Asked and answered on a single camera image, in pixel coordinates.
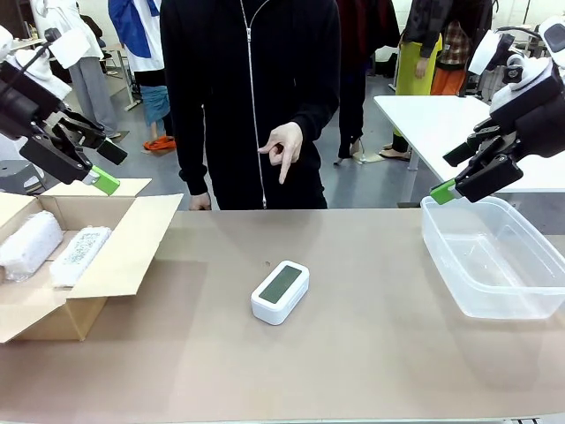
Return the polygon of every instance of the clear plastic container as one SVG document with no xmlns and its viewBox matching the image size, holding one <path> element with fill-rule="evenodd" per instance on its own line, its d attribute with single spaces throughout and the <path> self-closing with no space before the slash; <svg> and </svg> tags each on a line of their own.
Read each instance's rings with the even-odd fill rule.
<svg viewBox="0 0 565 424">
<path fill-rule="evenodd" d="M 427 248 L 464 314 L 542 320 L 565 300 L 565 259 L 510 204 L 422 200 Z"/>
</svg>

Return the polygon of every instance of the white shirt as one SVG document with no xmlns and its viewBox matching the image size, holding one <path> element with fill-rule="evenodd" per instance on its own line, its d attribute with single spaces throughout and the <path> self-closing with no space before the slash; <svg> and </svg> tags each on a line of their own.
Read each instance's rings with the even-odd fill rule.
<svg viewBox="0 0 565 424">
<path fill-rule="evenodd" d="M 76 0 L 34 0 L 34 8 L 49 22 L 49 27 L 58 29 L 61 34 L 80 29 L 90 45 L 83 57 L 104 57 L 96 36 L 80 17 Z"/>
<path fill-rule="evenodd" d="M 154 2 L 157 9 L 160 10 L 161 0 L 154 0 Z M 135 56 L 125 46 L 130 69 L 133 72 L 159 71 L 165 67 L 165 62 L 162 58 L 160 18 L 159 16 L 151 16 L 147 0 L 133 0 L 133 4 L 135 4 L 135 8 L 138 10 L 141 24 L 145 29 L 151 57 Z"/>
</svg>

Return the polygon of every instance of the silver zipper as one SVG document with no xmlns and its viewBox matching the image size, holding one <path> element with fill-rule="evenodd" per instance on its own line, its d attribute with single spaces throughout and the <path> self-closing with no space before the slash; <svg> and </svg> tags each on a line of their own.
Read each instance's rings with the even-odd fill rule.
<svg viewBox="0 0 565 424">
<path fill-rule="evenodd" d="M 244 7 L 244 0 L 239 0 L 239 4 L 241 4 L 241 12 L 244 14 L 244 23 L 245 29 L 247 30 L 247 56 L 249 57 L 249 79 L 251 83 L 251 101 L 252 101 L 252 108 L 253 108 L 253 125 L 255 127 L 255 144 L 257 145 L 257 164 L 259 165 L 259 177 L 261 182 L 261 190 L 263 192 L 263 208 L 267 208 L 267 196 L 265 195 L 265 183 L 263 182 L 263 169 L 261 168 L 261 155 L 259 153 L 259 132 L 257 131 L 257 115 L 255 114 L 255 87 L 253 86 L 253 62 L 252 62 L 252 55 L 251 55 L 251 27 L 253 25 L 253 21 L 257 16 L 257 13 L 263 8 L 265 4 L 267 4 L 269 0 L 263 3 L 259 9 L 255 12 L 253 17 L 251 18 L 251 22 L 247 25 L 247 17 L 245 16 L 245 7 Z"/>
</svg>

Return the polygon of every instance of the wrapped item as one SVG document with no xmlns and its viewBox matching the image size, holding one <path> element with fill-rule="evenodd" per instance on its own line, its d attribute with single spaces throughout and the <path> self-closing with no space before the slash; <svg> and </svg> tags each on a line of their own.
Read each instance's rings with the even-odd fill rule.
<svg viewBox="0 0 565 424">
<path fill-rule="evenodd" d="M 47 211 L 31 215 L 0 246 L 0 266 L 6 279 L 23 281 L 32 276 L 63 241 L 59 223 Z"/>
<path fill-rule="evenodd" d="M 88 227 L 81 230 L 51 264 L 53 286 L 74 287 L 111 232 L 111 229 L 106 227 Z"/>
</svg>

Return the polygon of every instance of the cardboard box flap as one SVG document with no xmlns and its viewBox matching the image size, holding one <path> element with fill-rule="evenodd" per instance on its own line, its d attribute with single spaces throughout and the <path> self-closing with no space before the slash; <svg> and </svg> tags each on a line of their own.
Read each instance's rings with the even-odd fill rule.
<svg viewBox="0 0 565 424">
<path fill-rule="evenodd" d="M 151 182 L 151 178 L 120 178 L 120 186 L 112 197 L 135 197 Z M 42 196 L 97 196 L 108 197 L 93 185 L 86 185 L 80 181 L 74 181 L 72 184 L 57 184 Z"/>
<path fill-rule="evenodd" d="M 136 199 L 68 299 L 136 294 L 182 198 Z"/>
<path fill-rule="evenodd" d="M 6 343 L 36 322 L 58 309 L 50 305 L 1 305 L 0 306 L 0 343 Z"/>
<path fill-rule="evenodd" d="M 0 193 L 0 227 L 10 221 L 14 215 L 35 201 L 35 197 L 20 194 Z"/>
</svg>

